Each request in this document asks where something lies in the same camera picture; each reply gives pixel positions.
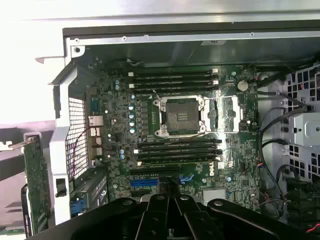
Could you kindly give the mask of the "short black expansion slot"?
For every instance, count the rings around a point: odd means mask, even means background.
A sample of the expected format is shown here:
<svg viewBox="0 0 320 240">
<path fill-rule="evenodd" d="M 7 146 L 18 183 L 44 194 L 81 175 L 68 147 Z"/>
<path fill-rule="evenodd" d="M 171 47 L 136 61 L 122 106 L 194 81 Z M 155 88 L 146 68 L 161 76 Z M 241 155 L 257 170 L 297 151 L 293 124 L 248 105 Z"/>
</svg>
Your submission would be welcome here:
<svg viewBox="0 0 320 240">
<path fill-rule="evenodd" d="M 148 194 L 158 194 L 159 191 L 157 189 L 149 189 L 149 188 L 139 188 L 138 190 L 132 190 L 130 195 L 132 198 L 140 198 L 144 195 Z"/>
</svg>

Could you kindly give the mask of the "silver chipset heatsink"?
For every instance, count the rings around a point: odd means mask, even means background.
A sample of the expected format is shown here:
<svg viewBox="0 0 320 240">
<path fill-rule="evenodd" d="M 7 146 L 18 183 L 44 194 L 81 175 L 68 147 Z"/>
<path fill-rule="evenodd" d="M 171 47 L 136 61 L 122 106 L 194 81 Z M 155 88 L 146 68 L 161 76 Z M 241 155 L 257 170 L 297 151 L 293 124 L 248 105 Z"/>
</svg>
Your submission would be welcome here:
<svg viewBox="0 0 320 240">
<path fill-rule="evenodd" d="M 224 188 L 221 189 L 204 189 L 203 190 L 203 201 L 209 202 L 213 199 L 226 199 L 226 190 Z"/>
</svg>

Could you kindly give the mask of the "blue expansion slot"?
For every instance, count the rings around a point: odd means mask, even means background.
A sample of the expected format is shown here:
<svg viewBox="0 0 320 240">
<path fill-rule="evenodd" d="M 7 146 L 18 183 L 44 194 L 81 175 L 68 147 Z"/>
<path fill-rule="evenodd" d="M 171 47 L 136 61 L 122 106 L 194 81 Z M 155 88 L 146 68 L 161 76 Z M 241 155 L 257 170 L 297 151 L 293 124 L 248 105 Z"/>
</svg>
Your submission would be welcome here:
<svg viewBox="0 0 320 240">
<path fill-rule="evenodd" d="M 157 178 L 150 179 L 133 179 L 130 181 L 130 186 L 133 188 L 138 187 L 155 187 L 159 184 L 159 180 Z"/>
</svg>

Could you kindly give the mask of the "long black expansion slot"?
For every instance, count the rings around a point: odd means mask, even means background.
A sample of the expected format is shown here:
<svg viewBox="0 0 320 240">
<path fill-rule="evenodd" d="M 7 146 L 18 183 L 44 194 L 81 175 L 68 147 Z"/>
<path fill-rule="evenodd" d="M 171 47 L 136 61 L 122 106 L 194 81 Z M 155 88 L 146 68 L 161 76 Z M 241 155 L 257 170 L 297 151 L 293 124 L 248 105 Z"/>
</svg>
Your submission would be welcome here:
<svg viewBox="0 0 320 240">
<path fill-rule="evenodd" d="M 180 167 L 171 166 L 171 167 L 153 167 L 153 168 L 139 168 L 139 169 L 130 169 L 129 173 L 131 176 L 134 175 L 151 175 L 151 174 L 162 174 L 162 173 L 176 173 L 180 171 Z"/>
</svg>

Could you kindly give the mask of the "black RAM slot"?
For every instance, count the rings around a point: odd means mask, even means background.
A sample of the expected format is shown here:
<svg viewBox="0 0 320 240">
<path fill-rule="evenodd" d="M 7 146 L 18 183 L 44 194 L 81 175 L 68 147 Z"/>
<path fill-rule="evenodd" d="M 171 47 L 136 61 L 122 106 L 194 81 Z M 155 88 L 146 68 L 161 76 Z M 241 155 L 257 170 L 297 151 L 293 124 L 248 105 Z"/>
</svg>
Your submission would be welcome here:
<svg viewBox="0 0 320 240">
<path fill-rule="evenodd" d="M 171 145 L 171 144 L 188 144 L 188 143 L 215 143 L 221 144 L 223 141 L 216 138 L 199 138 L 199 139 L 189 139 L 189 140 L 175 140 L 175 141 L 159 141 L 159 142 L 145 142 L 139 143 L 139 147 L 144 146 L 159 146 L 159 145 Z"/>
<path fill-rule="evenodd" d="M 148 146 L 139 148 L 140 151 L 157 151 L 157 150 L 179 150 L 179 149 L 197 149 L 197 148 L 214 148 L 215 144 L 195 144 L 195 145 L 162 145 L 162 146 Z"/>
<path fill-rule="evenodd" d="M 218 87 L 200 87 L 200 88 L 168 88 L 168 89 L 135 89 L 133 92 L 138 95 L 143 94 L 177 94 L 177 93 L 197 93 L 218 90 Z"/>
<path fill-rule="evenodd" d="M 140 152 L 139 157 L 146 156 L 164 156 L 164 155 L 186 155 L 186 154 L 217 154 L 223 153 L 222 149 L 186 149 L 184 151 L 161 151 L 161 152 Z"/>
<path fill-rule="evenodd" d="M 180 75 L 180 76 L 147 76 L 147 77 L 135 77 L 132 78 L 133 81 L 158 81 L 158 80 L 204 80 L 204 79 L 215 79 L 216 76 L 213 75 Z"/>
<path fill-rule="evenodd" d="M 182 161 L 182 160 L 198 160 L 198 159 L 209 159 L 216 158 L 219 155 L 216 154 L 200 154 L 200 155 L 182 155 L 182 156 L 161 156 L 161 157 L 145 157 L 139 158 L 141 162 L 155 162 L 155 161 Z"/>
<path fill-rule="evenodd" d="M 189 86 L 213 86 L 218 85 L 218 80 L 210 81 L 182 81 L 182 82 L 152 82 L 152 83 L 129 83 L 130 89 L 137 88 L 164 88 L 164 87 L 189 87 Z"/>
<path fill-rule="evenodd" d="M 180 76 L 180 75 L 217 75 L 219 72 L 218 71 L 178 71 L 178 72 L 174 72 L 174 71 L 163 71 L 163 72 L 156 72 L 156 71 L 151 71 L 151 72 L 143 72 L 143 71 L 130 71 L 127 73 L 128 77 L 145 77 L 145 76 Z"/>
</svg>

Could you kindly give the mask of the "green motherboard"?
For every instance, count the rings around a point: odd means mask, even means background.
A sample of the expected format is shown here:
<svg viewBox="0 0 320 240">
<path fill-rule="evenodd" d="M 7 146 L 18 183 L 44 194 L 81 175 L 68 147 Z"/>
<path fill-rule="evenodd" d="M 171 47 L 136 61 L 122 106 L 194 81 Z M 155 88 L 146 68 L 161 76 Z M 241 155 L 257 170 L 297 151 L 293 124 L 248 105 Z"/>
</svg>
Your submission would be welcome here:
<svg viewBox="0 0 320 240">
<path fill-rule="evenodd" d="M 215 79 L 184 79 L 184 80 L 147 80 L 133 81 L 132 78 L 162 77 L 137 76 L 129 77 L 128 72 L 205 72 L 217 71 Z M 259 157 L 260 136 L 257 71 L 254 67 L 244 65 L 223 66 L 182 66 L 156 68 L 112 68 L 101 70 L 92 87 L 87 91 L 90 96 L 97 96 L 103 115 L 102 155 L 96 157 L 99 164 L 106 167 L 108 198 L 113 201 L 119 198 L 140 200 L 142 197 L 131 197 L 131 191 L 138 189 L 156 189 L 158 193 L 164 187 L 165 180 L 173 181 L 181 193 L 198 197 L 203 203 L 204 189 L 225 189 L 225 200 L 235 202 L 249 209 L 257 209 L 259 204 L 259 168 L 262 166 Z M 129 88 L 129 84 L 163 83 L 163 82 L 207 82 L 219 81 L 217 85 L 207 86 L 167 86 L 149 88 Z M 249 88 L 245 92 L 237 89 L 237 83 L 247 81 Z M 208 88 L 217 90 L 203 92 L 181 92 L 168 94 L 158 93 L 159 97 L 201 95 L 206 98 L 236 96 L 240 107 L 241 120 L 239 132 L 207 132 L 201 136 L 185 138 L 162 138 L 152 132 L 151 108 L 156 99 L 152 94 L 136 94 L 135 89 L 170 89 L 170 88 Z M 139 143 L 154 143 L 192 139 L 220 139 L 222 143 L 198 142 L 155 146 L 190 146 L 216 145 L 217 148 L 188 148 L 169 150 L 140 151 Z M 189 159 L 174 161 L 139 161 L 140 158 L 157 158 L 165 156 L 185 155 L 218 155 L 215 153 L 196 153 L 182 155 L 138 156 L 139 153 L 175 152 L 197 149 L 223 150 L 219 157 L 207 159 Z M 130 175 L 130 170 L 142 168 L 180 167 L 179 172 L 160 174 Z M 130 181 L 137 179 L 158 179 L 157 186 L 131 187 Z"/>
</svg>

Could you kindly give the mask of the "blue plastic card clip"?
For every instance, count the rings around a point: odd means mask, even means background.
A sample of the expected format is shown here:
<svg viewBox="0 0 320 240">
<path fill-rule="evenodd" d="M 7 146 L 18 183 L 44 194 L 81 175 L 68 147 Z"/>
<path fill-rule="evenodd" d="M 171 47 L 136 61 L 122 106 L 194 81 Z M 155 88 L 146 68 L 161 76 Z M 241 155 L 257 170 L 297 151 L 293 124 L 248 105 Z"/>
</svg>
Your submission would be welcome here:
<svg viewBox="0 0 320 240">
<path fill-rule="evenodd" d="M 70 202 L 70 214 L 71 217 L 74 218 L 78 216 L 78 214 L 82 213 L 85 208 L 85 202 L 83 199 L 72 200 Z"/>
</svg>

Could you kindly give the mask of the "CPU socket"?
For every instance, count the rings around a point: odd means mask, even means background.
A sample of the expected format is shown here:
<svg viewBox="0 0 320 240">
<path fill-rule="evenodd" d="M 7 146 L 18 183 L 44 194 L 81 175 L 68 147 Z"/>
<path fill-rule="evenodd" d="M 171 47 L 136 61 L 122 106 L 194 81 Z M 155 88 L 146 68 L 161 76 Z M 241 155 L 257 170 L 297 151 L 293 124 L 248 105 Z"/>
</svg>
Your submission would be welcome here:
<svg viewBox="0 0 320 240">
<path fill-rule="evenodd" d="M 164 96 L 152 101 L 151 131 L 165 139 L 192 138 L 211 131 L 208 98 L 202 95 Z"/>
</svg>

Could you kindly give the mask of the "metal socket cover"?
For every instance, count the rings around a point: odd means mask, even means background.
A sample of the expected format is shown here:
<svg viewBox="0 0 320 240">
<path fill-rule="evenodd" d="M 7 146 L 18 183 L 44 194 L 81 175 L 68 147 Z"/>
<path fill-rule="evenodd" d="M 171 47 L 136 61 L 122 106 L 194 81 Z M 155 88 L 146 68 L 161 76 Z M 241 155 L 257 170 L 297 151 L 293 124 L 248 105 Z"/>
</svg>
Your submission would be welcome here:
<svg viewBox="0 0 320 240">
<path fill-rule="evenodd" d="M 210 132 L 238 133 L 241 121 L 241 109 L 238 98 L 233 96 L 211 97 L 205 99 L 210 120 Z"/>
</svg>

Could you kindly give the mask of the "metal rear port block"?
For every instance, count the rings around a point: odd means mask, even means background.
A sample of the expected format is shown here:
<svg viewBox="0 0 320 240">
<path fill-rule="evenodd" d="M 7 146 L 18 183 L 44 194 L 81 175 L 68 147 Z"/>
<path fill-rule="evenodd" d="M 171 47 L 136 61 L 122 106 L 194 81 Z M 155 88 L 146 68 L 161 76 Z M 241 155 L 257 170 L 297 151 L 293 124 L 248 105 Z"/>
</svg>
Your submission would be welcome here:
<svg viewBox="0 0 320 240">
<path fill-rule="evenodd" d="M 87 122 L 89 126 L 89 155 L 95 161 L 103 155 L 102 134 L 103 134 L 103 115 L 101 112 L 100 101 L 96 95 L 88 97 Z"/>
</svg>

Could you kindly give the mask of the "perforated silver disk bay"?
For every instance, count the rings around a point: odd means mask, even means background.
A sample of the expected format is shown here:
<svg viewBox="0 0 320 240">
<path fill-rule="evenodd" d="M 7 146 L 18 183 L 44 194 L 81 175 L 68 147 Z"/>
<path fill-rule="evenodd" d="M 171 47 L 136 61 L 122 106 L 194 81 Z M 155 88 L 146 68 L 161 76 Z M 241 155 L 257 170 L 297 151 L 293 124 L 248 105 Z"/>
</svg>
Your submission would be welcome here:
<svg viewBox="0 0 320 240">
<path fill-rule="evenodd" d="M 289 118 L 289 164 L 307 181 L 320 178 L 320 63 L 287 77 L 286 93 L 312 112 Z"/>
</svg>

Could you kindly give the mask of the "bare green RAM stick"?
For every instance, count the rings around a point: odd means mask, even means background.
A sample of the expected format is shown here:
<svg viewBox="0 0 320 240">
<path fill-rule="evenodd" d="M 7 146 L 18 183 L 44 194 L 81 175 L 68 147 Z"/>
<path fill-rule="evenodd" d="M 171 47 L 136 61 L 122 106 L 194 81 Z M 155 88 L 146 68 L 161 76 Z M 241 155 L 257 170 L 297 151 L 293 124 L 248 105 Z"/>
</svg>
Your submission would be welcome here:
<svg viewBox="0 0 320 240">
<path fill-rule="evenodd" d="M 6 229 L 0 228 L 0 236 L 25 235 L 25 230 L 22 228 Z"/>
</svg>

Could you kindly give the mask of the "black open PC case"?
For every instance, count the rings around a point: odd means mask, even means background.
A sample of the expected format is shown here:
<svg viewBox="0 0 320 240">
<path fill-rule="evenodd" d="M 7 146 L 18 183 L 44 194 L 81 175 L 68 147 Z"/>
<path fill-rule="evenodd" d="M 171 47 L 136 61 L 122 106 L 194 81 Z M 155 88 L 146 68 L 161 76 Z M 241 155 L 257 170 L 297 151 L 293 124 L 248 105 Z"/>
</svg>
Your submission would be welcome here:
<svg viewBox="0 0 320 240">
<path fill-rule="evenodd" d="M 50 142 L 56 225 L 73 218 L 73 200 L 84 200 L 78 216 L 117 200 L 109 200 L 106 167 L 96 158 L 91 160 L 89 152 L 87 92 L 102 70 L 241 65 L 257 72 L 260 124 L 259 202 L 256 209 L 245 208 L 320 240 L 320 177 L 303 179 L 290 165 L 287 137 L 289 118 L 312 112 L 310 105 L 287 95 L 287 77 L 320 64 L 319 30 L 113 33 L 69 36 L 65 45 L 65 67 L 53 82 L 56 129 Z M 141 203 L 154 195 L 169 198 L 166 240 L 194 240 L 176 198 L 187 195 L 204 206 L 208 202 L 182 193 L 168 179 L 159 193 L 146 194 L 140 200 L 128 198 Z"/>
</svg>

